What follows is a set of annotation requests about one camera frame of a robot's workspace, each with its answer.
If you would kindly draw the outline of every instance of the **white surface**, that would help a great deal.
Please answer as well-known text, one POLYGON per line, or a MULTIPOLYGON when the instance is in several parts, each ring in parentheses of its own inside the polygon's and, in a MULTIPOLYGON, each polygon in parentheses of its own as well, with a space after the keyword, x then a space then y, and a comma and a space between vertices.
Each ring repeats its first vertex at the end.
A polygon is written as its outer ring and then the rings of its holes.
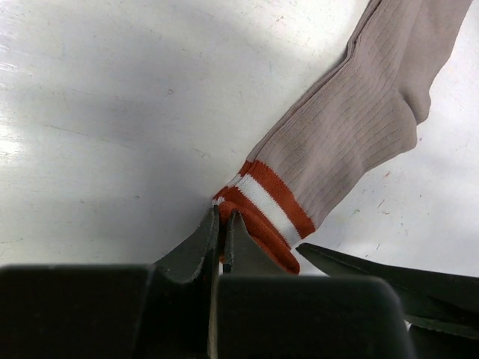
MULTIPOLYGON (((341 58, 366 4, 0 0, 0 264, 167 253, 341 58)), ((418 148, 368 174, 311 240, 479 274, 478 24, 475 1, 418 148)))

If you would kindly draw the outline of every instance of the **cloth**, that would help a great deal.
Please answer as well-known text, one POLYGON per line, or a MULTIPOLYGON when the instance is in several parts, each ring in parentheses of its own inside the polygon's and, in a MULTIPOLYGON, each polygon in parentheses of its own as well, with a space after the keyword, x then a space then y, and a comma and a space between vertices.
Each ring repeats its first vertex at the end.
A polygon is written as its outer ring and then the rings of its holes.
POLYGON ((363 174, 411 150, 429 89, 472 0, 371 0, 345 59, 316 82, 213 200, 298 273, 291 246, 313 233, 363 174))

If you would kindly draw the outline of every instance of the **brown fabric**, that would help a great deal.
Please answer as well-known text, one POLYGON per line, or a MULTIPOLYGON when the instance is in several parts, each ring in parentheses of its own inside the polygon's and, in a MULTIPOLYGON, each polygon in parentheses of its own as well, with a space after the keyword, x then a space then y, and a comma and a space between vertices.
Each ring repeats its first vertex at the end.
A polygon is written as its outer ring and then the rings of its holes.
MULTIPOLYGON (((263 164, 318 228, 366 171, 415 146, 416 126, 429 114, 430 86, 471 2, 371 0, 345 59, 252 150, 243 178, 254 169, 251 163, 263 164)), ((240 179, 230 187, 248 191, 240 179)), ((242 211, 229 202, 222 205, 242 211)), ((257 206, 268 217, 268 209, 257 206)), ((291 207, 282 208, 291 217, 291 207)))

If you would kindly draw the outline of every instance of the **ribbed sock leg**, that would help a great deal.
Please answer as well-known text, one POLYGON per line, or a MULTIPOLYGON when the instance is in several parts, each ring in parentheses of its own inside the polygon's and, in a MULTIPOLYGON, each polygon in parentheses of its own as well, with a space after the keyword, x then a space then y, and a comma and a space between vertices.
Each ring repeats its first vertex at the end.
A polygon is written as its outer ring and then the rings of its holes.
POLYGON ((216 196, 286 270, 362 175, 416 143, 472 0, 372 0, 344 61, 292 106, 216 196))

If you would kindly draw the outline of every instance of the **scratched table surface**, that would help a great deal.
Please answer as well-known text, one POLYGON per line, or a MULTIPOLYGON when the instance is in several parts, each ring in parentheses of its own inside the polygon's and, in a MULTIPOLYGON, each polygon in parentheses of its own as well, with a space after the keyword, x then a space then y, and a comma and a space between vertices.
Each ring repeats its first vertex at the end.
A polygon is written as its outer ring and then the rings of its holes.
MULTIPOLYGON (((165 255, 341 59, 366 5, 0 0, 0 265, 165 255)), ((479 275, 478 59, 474 1, 417 148, 366 175, 309 242, 479 275)))

